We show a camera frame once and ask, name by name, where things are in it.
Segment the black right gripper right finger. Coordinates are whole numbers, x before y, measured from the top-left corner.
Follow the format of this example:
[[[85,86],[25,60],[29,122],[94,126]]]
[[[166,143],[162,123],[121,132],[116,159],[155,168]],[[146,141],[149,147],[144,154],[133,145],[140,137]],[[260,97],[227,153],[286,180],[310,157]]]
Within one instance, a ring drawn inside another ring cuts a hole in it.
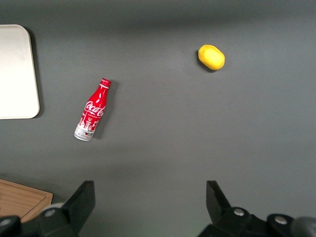
[[[206,207],[211,224],[200,237],[265,237],[266,222],[241,207],[232,207],[216,181],[206,182]]]

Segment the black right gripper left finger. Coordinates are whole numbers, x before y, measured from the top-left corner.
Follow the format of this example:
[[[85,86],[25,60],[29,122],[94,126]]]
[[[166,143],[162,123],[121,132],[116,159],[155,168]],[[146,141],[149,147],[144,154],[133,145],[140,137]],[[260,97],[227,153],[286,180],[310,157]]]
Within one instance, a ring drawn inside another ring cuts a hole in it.
[[[95,207],[93,181],[84,181],[64,203],[45,208],[40,214],[40,237],[77,237]]]

